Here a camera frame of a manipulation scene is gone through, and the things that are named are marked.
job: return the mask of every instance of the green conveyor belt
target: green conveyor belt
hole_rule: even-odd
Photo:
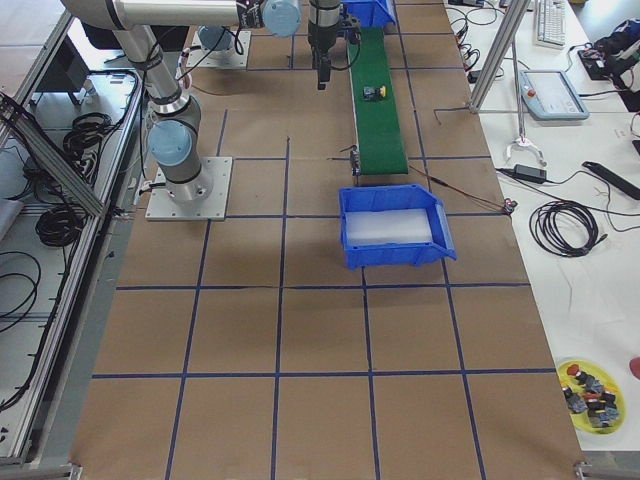
[[[349,46],[349,61],[358,47]],[[363,89],[385,85],[387,97],[366,101]],[[360,55],[351,67],[351,87],[362,175],[408,173],[400,123],[381,28],[363,28]]]

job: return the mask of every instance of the white foam insert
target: white foam insert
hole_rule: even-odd
[[[431,242],[424,209],[345,213],[347,239],[353,246]]]
[[[24,204],[18,200],[0,198],[0,242],[7,234]]]

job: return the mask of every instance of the blue bin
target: blue bin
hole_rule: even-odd
[[[362,27],[384,27],[387,23],[396,23],[393,9],[385,0],[342,0],[342,3],[348,13],[360,20]]]
[[[433,241],[422,243],[385,243],[351,245],[347,238],[347,212],[382,212],[385,210],[425,209]],[[375,265],[422,265],[443,257],[457,259],[442,200],[421,185],[357,187],[340,189],[342,227],[340,240],[347,267]]]

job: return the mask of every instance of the metal mounting plate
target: metal mounting plate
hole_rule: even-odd
[[[189,203],[177,203],[165,188],[156,188],[151,192],[147,207],[147,220],[216,220],[222,221],[227,212],[229,185],[231,183],[231,157],[202,157],[203,168],[213,177],[213,191],[203,200]],[[155,182],[164,182],[164,174],[158,170]]]
[[[244,54],[239,55],[233,48],[225,50],[223,52],[211,52],[207,58],[202,60],[202,57],[209,53],[208,50],[192,50],[189,53],[189,59],[187,60],[187,68],[193,67],[196,63],[202,60],[202,63],[198,64],[198,67],[218,68],[222,70],[242,70],[247,68],[249,60],[249,45],[251,44],[251,32],[242,31],[238,34],[238,40],[242,45]],[[193,37],[191,47],[202,47],[198,32]]]

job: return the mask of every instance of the yellow object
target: yellow object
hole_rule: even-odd
[[[624,422],[624,417],[626,414],[626,408],[624,405],[624,398],[622,397],[622,392],[620,392],[620,388],[613,381],[613,378],[609,376],[607,372],[602,370],[600,367],[594,365],[591,362],[586,360],[568,360],[564,362],[562,365],[558,367],[558,377],[560,378],[560,384],[565,384],[571,388],[574,393],[582,396],[584,394],[584,388],[578,384],[578,381],[571,375],[567,373],[567,368],[569,368],[574,363],[580,365],[580,370],[588,373],[589,375],[593,375],[596,377],[602,385],[605,386],[607,391],[616,394],[616,406],[618,407],[618,412],[620,412],[620,416],[617,420],[614,421],[613,426],[607,428],[593,428],[591,423],[589,422],[589,417],[587,416],[587,412],[582,413],[571,413],[571,421],[573,422],[573,426],[579,428],[583,432],[593,433],[595,435],[606,435],[609,433],[613,433],[620,425]]]

